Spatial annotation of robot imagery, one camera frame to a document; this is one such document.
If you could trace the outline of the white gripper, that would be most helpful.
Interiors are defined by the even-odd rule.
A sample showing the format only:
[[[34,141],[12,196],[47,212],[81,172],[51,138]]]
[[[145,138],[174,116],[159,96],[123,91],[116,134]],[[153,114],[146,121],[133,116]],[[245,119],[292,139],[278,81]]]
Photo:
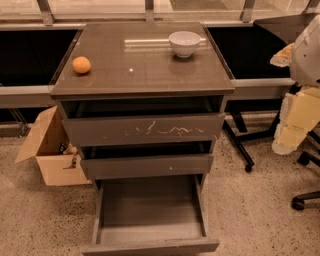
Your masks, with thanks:
[[[317,15],[295,43],[288,44],[270,59],[277,67],[290,65],[291,78],[303,86],[282,101],[272,150],[279,155],[295,151],[320,122],[320,15]]]

